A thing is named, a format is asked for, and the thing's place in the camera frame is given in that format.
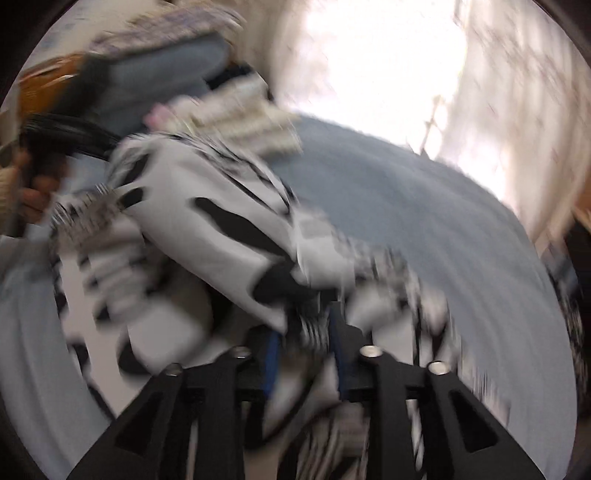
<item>folded clothes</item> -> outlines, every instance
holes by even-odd
[[[155,105],[144,123],[152,132],[221,138],[258,156],[300,151],[297,115],[269,102],[267,89],[256,72],[239,76],[200,99]]]
[[[200,2],[187,7],[144,15],[125,30],[103,32],[90,44],[88,53],[118,59],[145,50],[155,50],[212,32],[232,38],[242,29],[244,19],[234,10]]]

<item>black and white garment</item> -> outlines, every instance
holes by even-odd
[[[176,320],[171,320],[174,314],[171,310],[158,311],[163,307],[150,303],[165,302],[150,292],[158,291],[154,286],[162,285],[162,278],[167,277],[163,271],[172,264],[176,272],[185,275],[174,289],[180,285],[186,288],[191,277],[199,283],[189,287],[191,295],[191,288],[203,291],[203,281],[257,321],[283,334],[288,345],[315,354],[328,350],[326,315],[319,298],[341,300],[346,320],[365,332],[371,331],[374,343],[411,364],[424,367],[433,360],[447,362],[496,418],[504,426],[508,424],[508,403],[476,368],[454,329],[441,292],[423,284],[400,255],[336,232],[321,212],[299,203],[258,157],[215,138],[134,135],[115,150],[104,193],[124,213],[113,217],[110,233],[102,230],[94,238],[93,226],[100,222],[90,219],[85,221],[90,227],[80,229],[83,212],[77,213],[77,219],[62,215],[56,219],[56,229],[61,252],[60,288],[66,297],[69,289],[77,289],[92,299],[85,312],[77,312],[70,305],[64,331],[77,344],[84,339],[91,364],[93,350],[99,352],[96,368],[93,365],[90,374],[81,370],[115,414],[129,403],[133,392],[139,391],[149,373],[157,373],[164,361],[182,361],[187,349],[207,339],[204,332],[210,331],[209,310],[197,314],[202,318],[195,341],[177,345],[168,338],[175,329]],[[60,212],[69,211],[67,202],[62,201]],[[90,216],[97,215],[96,210],[86,211]],[[137,241],[123,248],[119,237],[127,235],[126,229],[135,229],[129,235]],[[101,245],[105,238],[111,239],[110,245]],[[155,252],[148,260],[146,252],[151,249]],[[211,296],[202,303],[208,308],[211,303],[214,309]],[[188,313],[180,323],[194,327],[191,315]],[[141,334],[136,335],[140,340],[134,344],[133,330],[142,328],[160,331],[162,343],[170,345],[168,353],[157,355],[158,361],[150,366],[146,352],[161,345],[154,335],[150,341],[144,336],[142,343]],[[190,337],[189,331],[180,337]],[[99,343],[108,348],[98,349]],[[171,354],[183,349],[182,355]],[[139,381],[129,383],[130,376]],[[127,394],[115,392],[122,389],[127,389]],[[421,430],[413,405],[409,406],[409,415],[420,471]],[[303,469],[312,468],[312,463],[318,465],[313,460],[318,451],[334,446],[329,445],[334,437],[326,432],[352,428],[343,426],[339,416],[323,418],[325,422],[319,424],[326,426],[324,436],[315,435],[317,439],[326,438],[326,442],[310,446],[307,453],[302,450],[307,445],[304,441],[298,444],[301,448],[296,453],[288,449]],[[363,425],[360,420],[353,430],[364,432]],[[309,434],[314,428],[320,427],[311,426],[302,432]],[[346,455],[339,454],[331,466],[318,466],[318,471],[353,468],[355,464],[360,472],[365,456],[359,453],[363,451],[359,445],[363,445],[365,436],[358,434],[351,443],[356,446],[352,450],[358,452],[354,461],[349,458],[343,464]],[[341,447],[340,452],[348,451],[349,447]]]

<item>beige curtain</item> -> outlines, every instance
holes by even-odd
[[[531,0],[472,0],[439,157],[491,190],[538,250],[561,236],[591,162],[591,69]]]

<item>person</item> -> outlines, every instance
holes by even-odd
[[[32,180],[30,188],[19,188],[21,175],[31,161],[30,153],[24,148],[19,148],[11,165],[0,169],[0,233],[5,232],[8,218],[18,199],[18,213],[27,223],[39,223],[51,205],[53,194],[59,190],[62,178],[67,174],[67,163],[64,159],[55,175],[39,175]]]

